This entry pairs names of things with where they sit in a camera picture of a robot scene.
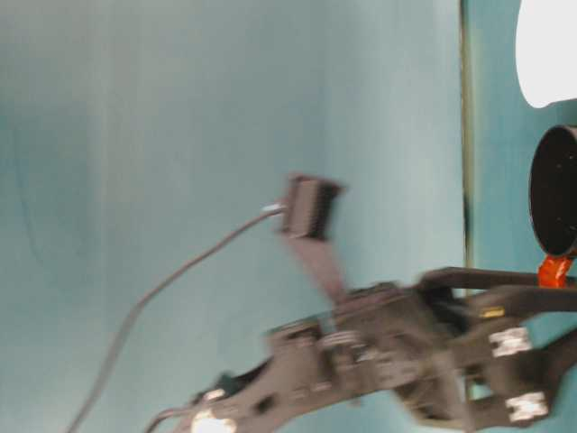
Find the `gray cable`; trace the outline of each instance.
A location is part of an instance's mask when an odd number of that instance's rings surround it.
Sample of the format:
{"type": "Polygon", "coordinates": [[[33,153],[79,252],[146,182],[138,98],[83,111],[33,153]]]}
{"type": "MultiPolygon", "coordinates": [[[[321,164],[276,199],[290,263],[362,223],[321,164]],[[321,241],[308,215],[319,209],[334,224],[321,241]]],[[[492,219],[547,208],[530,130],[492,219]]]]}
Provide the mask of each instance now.
{"type": "Polygon", "coordinates": [[[248,230],[249,228],[256,226],[261,221],[267,219],[268,217],[272,217],[273,215],[277,215],[282,212],[282,206],[273,207],[271,210],[263,212],[259,216],[251,219],[250,221],[246,222],[244,225],[240,226],[236,230],[234,230],[231,234],[227,235],[224,239],[222,239],[218,244],[209,248],[204,253],[190,259],[187,262],[184,262],[176,271],[174,271],[171,275],[169,275],[164,281],[162,281],[158,286],[148,291],[130,310],[128,315],[123,321],[123,324],[120,326],[120,329],[116,332],[114,336],[114,340],[110,347],[108,348],[108,352],[106,353],[105,360],[102,362],[100,366],[100,370],[98,371],[98,375],[88,393],[88,396],[80,409],[76,417],[72,420],[69,426],[64,430],[65,433],[75,433],[78,431],[80,424],[88,415],[88,413],[92,410],[92,407],[97,402],[102,390],[104,389],[106,382],[110,378],[110,374],[114,369],[114,364],[118,358],[118,355],[122,351],[124,347],[124,343],[126,342],[126,338],[130,334],[130,331],[134,325],[134,322],[141,314],[142,310],[146,305],[161,291],[166,289],[172,282],[174,282],[178,277],[180,277],[184,272],[188,271],[194,265],[202,262],[207,257],[211,256],[212,254],[219,251],[221,248],[225,247],[234,238],[244,231],[248,230]]]}

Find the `robotic arm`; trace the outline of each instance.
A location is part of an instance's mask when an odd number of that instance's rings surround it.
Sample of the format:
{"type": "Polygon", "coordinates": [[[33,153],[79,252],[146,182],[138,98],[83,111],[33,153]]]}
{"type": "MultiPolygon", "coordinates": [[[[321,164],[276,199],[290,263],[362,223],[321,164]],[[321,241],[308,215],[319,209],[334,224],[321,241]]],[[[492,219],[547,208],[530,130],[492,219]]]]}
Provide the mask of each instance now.
{"type": "Polygon", "coordinates": [[[340,190],[298,176],[283,203],[281,234],[334,303],[330,316],[270,331],[267,361],[241,376],[223,375],[187,407],[161,412],[148,432],[178,416],[173,433],[271,433],[300,415],[386,390],[419,423],[468,433],[524,428],[551,414],[577,363],[577,329],[534,348],[523,323],[577,311],[574,280],[544,290],[533,273],[446,268],[411,287],[347,291],[325,237],[340,190]],[[458,298],[453,289],[482,291],[458,298]],[[463,395],[465,379],[491,394],[463,395]]]}

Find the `black cylindrical container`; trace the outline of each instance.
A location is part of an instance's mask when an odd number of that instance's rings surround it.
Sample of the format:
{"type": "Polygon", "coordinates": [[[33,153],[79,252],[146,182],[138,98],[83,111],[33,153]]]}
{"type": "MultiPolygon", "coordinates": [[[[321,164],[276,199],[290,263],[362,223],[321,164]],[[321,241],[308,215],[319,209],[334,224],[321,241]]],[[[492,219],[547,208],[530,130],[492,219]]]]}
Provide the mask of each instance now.
{"type": "Polygon", "coordinates": [[[541,139],[531,166],[529,204],[543,250],[577,256],[577,127],[554,126],[541,139]]]}

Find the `teal wall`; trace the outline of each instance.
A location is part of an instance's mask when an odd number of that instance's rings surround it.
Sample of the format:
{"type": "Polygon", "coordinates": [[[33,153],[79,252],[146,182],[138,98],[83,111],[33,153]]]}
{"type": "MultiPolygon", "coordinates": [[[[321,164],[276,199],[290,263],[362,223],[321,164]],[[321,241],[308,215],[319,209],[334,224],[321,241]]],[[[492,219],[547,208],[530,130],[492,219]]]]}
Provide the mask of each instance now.
{"type": "MultiPolygon", "coordinates": [[[[354,285],[463,260],[457,2],[4,0],[0,430],[62,431],[127,309],[274,200],[351,186],[354,285]]],[[[83,432],[139,431],[329,308],[254,229],[146,310],[83,432]]],[[[283,431],[412,427],[389,395],[283,431]]]]}
{"type": "MultiPolygon", "coordinates": [[[[528,214],[531,161],[549,127],[577,122],[577,103],[535,109],[523,98],[515,68],[518,8],[519,1],[465,2],[470,239],[475,266],[535,272],[544,256],[528,214]]],[[[547,315],[530,332],[542,344],[575,324],[570,315],[547,315]]],[[[565,386],[557,416],[530,431],[573,431],[577,415],[570,395],[576,385],[573,380],[565,386]]]]}

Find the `black connector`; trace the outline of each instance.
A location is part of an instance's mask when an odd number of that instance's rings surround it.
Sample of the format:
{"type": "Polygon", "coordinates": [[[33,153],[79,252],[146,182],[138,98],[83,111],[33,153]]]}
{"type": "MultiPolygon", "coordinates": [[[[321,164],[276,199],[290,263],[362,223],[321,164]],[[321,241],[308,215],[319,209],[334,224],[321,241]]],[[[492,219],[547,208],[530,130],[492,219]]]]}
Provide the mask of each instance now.
{"type": "Polygon", "coordinates": [[[282,233],[291,238],[325,240],[334,199],[342,190],[331,180],[306,175],[293,177],[284,202],[282,233]]]}

